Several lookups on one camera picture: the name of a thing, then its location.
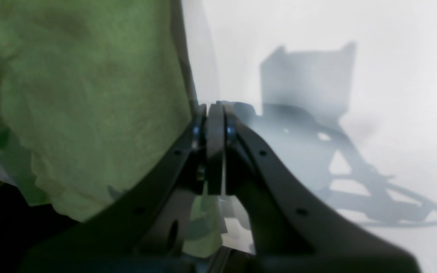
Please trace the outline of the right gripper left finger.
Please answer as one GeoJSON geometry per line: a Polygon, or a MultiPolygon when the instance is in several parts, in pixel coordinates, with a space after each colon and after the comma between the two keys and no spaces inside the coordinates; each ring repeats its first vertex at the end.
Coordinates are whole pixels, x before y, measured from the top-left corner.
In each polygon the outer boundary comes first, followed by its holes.
{"type": "Polygon", "coordinates": [[[132,190],[92,219],[36,245],[20,273],[195,273],[182,257],[205,185],[207,106],[132,190]]]}

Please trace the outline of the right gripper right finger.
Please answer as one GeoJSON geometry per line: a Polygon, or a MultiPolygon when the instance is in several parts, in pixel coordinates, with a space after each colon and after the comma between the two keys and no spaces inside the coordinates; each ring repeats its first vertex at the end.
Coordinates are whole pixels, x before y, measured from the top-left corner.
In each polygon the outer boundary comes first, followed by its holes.
{"type": "Polygon", "coordinates": [[[218,102],[226,194],[248,213],[248,273],[419,273],[412,254],[351,223],[305,188],[257,133],[218,102]]]}

